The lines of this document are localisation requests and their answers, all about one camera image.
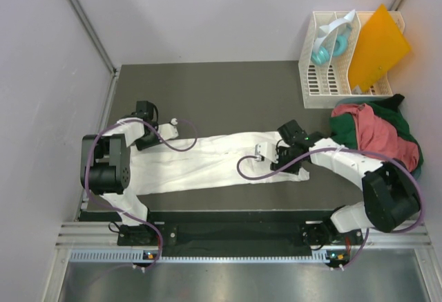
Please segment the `white printed t shirt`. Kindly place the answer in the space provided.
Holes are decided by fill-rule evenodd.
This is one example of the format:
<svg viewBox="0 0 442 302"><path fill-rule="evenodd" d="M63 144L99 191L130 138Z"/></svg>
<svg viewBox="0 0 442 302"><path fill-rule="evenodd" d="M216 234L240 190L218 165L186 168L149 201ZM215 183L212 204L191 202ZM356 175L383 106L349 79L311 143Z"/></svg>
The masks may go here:
<svg viewBox="0 0 442 302"><path fill-rule="evenodd" d="M164 144L143 151L132 147L128 189L141 196L250 184L238 174L238 160L253 155L258 143L279 139L275 131L246 132L200 138L186 152Z"/></svg>

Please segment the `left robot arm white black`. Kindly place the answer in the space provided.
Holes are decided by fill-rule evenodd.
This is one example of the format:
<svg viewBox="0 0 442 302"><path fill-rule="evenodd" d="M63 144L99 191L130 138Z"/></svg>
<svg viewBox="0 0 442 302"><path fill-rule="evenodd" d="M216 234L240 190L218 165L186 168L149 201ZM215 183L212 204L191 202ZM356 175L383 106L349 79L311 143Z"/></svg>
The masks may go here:
<svg viewBox="0 0 442 302"><path fill-rule="evenodd" d="M120 246L161 245L159 230L148 222L149 209L130 188L131 146L144 150L160 143L158 109L138 101L135 110L114 125L81 140L80 183L98 205L119 214L112 224Z"/></svg>

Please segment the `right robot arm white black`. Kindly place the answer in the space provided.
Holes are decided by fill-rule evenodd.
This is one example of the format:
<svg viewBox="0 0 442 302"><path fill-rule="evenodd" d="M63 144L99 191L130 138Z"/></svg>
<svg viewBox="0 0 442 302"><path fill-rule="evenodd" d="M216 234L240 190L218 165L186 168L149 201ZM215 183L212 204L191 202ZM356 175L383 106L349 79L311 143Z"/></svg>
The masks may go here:
<svg viewBox="0 0 442 302"><path fill-rule="evenodd" d="M345 178L362 192L362 201L343 205L323 220L320 228L327 242L339 243L348 232L360 229L392 233L421 213L416 180L399 160L372 152L362 154L319 132L307 134L295 120L277 132L284 144L276 145L271 170L297 174L306 160Z"/></svg>

